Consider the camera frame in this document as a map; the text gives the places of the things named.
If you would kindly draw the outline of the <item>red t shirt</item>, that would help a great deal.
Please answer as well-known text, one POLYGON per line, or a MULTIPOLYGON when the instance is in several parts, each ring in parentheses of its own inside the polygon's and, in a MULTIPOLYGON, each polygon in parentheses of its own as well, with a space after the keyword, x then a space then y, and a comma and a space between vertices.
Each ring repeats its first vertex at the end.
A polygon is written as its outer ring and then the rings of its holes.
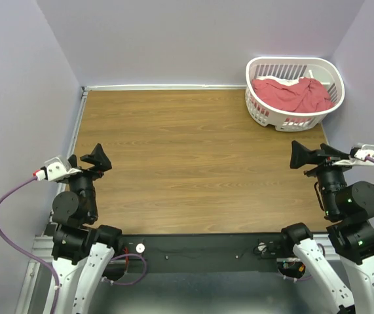
POLYGON ((256 96, 267 105, 291 113, 317 113, 334 107, 326 88, 314 78, 284 86, 273 80, 252 80, 256 96))

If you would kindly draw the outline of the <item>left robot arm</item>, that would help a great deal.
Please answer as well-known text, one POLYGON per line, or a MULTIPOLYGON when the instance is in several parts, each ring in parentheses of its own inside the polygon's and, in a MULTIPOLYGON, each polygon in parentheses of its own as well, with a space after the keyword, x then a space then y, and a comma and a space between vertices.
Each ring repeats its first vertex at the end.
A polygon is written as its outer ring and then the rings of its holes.
POLYGON ((101 144, 80 158, 57 156, 45 162, 46 180, 68 186, 52 202, 56 229, 46 303, 52 306, 53 313, 71 313, 77 307, 77 286, 93 246, 100 244, 100 251, 108 258, 116 258, 122 252, 120 229, 104 225, 93 228, 98 219, 94 181, 111 168, 101 144))

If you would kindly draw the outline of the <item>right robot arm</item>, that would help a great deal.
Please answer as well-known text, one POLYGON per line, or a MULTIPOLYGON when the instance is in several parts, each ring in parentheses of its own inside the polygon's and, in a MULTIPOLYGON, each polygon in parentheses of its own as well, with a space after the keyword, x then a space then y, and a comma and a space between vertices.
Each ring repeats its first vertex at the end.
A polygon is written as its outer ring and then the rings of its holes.
POLYGON ((327 300, 330 313, 374 313, 374 227, 369 222, 374 218, 374 184, 347 184, 344 176, 355 166, 374 166, 374 146, 358 145, 345 153, 325 143, 310 150, 292 141, 290 168, 305 165, 313 166, 304 174, 316 178, 318 203, 331 222, 327 235, 345 267, 349 286, 326 260, 305 224, 283 228, 278 248, 302 261, 327 300))

